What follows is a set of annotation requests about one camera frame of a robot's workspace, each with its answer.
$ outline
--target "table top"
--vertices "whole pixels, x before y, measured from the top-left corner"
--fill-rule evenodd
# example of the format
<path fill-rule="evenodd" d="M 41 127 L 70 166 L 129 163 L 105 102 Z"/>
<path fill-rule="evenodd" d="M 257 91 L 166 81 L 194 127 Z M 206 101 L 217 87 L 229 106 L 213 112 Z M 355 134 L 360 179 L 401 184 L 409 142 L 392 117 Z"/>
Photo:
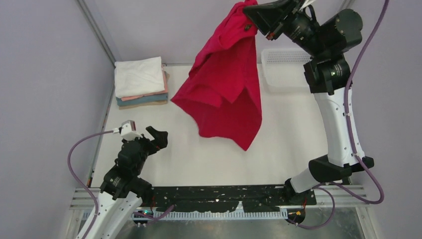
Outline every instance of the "table top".
<path fill-rule="evenodd" d="M 191 66 L 168 66 L 169 98 L 188 77 Z M 119 110 L 113 98 L 105 129 L 134 120 L 139 133 L 145 128 L 168 131 L 167 148 L 148 157 L 140 175 L 153 186 L 210 186 L 283 184 L 327 154 L 327 142 L 318 105 L 312 94 L 269 93 L 262 76 L 262 125 L 248 151 L 232 140 L 198 135 L 195 121 L 171 101 L 161 106 Z M 119 135 L 105 135 L 98 153 L 92 187 L 99 187 L 113 167 L 121 148 Z"/>

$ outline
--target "red towel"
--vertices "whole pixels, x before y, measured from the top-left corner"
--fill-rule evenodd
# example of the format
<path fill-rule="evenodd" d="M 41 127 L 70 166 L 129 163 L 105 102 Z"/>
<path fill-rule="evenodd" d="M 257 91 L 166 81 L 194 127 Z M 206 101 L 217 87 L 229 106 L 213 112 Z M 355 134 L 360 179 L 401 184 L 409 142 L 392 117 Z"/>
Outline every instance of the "red towel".
<path fill-rule="evenodd" d="M 255 35 L 243 14 L 246 0 L 234 5 L 195 59 L 189 78 L 171 99 L 191 115 L 202 137 L 225 137 L 247 150 L 262 122 Z"/>

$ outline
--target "white folded towel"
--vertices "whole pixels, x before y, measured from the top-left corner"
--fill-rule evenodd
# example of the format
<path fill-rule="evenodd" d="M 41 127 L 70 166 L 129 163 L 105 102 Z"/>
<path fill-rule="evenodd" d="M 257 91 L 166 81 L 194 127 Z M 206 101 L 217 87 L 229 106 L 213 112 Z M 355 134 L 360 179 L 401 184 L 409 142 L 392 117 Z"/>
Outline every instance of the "white folded towel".
<path fill-rule="evenodd" d="M 115 62 L 114 65 L 116 97 L 138 96 L 164 90 L 161 57 Z"/>

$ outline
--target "folded towel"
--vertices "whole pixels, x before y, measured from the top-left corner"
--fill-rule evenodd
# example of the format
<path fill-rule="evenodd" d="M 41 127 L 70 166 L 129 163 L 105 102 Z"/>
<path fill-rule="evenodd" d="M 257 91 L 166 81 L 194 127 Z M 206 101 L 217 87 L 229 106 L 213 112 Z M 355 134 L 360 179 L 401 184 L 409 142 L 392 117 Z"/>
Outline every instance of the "folded towel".
<path fill-rule="evenodd" d="M 163 71 L 163 77 L 164 77 L 164 90 L 163 91 L 160 91 L 160 92 L 157 92 L 157 93 L 139 95 L 139 96 L 123 97 L 123 98 L 121 98 L 121 100 L 122 101 L 130 101 L 130 100 L 138 99 L 138 98 L 141 98 L 141 97 L 144 97 L 144 96 L 151 96 L 151 95 L 156 95 L 156 94 L 168 93 L 169 89 L 168 89 L 168 86 L 167 86 L 167 81 L 169 80 L 170 75 L 167 72 Z"/>
<path fill-rule="evenodd" d="M 161 57 L 141 61 L 116 62 L 114 86 L 118 98 L 165 90 Z"/>
<path fill-rule="evenodd" d="M 132 106 L 119 106 L 119 110 L 131 109 L 131 108 L 140 107 L 140 106 L 160 106 L 160 105 L 167 104 L 167 102 L 168 101 L 153 101 L 153 102 L 141 103 L 141 104 L 132 105 Z"/>
<path fill-rule="evenodd" d="M 202 137 L 225 137 L 247 150 L 261 126 L 262 111 L 256 68 L 258 29 L 234 5 L 195 59 L 173 103 L 190 114 Z"/>
<path fill-rule="evenodd" d="M 168 100 L 168 98 L 169 98 L 168 93 L 157 94 L 157 95 L 152 95 L 152 96 L 144 96 L 142 98 L 138 98 L 138 99 L 134 99 L 130 101 L 122 101 L 120 98 L 116 97 L 118 106 L 132 106 L 132 105 L 154 102 L 154 101 L 166 101 Z"/>

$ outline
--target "wall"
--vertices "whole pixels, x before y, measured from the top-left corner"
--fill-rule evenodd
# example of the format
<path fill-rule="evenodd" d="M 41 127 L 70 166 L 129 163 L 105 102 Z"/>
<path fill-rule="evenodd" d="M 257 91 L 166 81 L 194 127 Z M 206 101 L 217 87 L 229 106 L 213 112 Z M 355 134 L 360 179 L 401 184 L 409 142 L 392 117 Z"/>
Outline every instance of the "wall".
<path fill-rule="evenodd" d="M 67 153 L 97 132 L 113 65 L 73 0 L 0 1 L 0 234 L 57 238 L 76 183 Z M 86 175 L 96 142 L 75 151 Z"/>
<path fill-rule="evenodd" d="M 356 0 L 364 20 L 365 39 L 381 12 L 383 0 Z M 422 215 L 422 41 L 419 0 L 390 1 L 379 31 L 354 78 L 353 103 L 359 139 L 385 190 L 385 202 L 374 206 L 387 239 L 420 238 Z M 347 55 L 351 65 L 358 47 Z M 355 177 L 371 199 L 378 192 L 369 177 Z"/>
<path fill-rule="evenodd" d="M 195 56 L 242 0 L 86 0 L 117 60 L 161 56 L 165 63 L 192 64 Z M 274 0 L 258 0 L 260 4 Z M 328 20 L 343 0 L 315 2 L 317 19 Z M 264 48 L 297 47 L 287 37 L 256 36 L 258 61 Z"/>

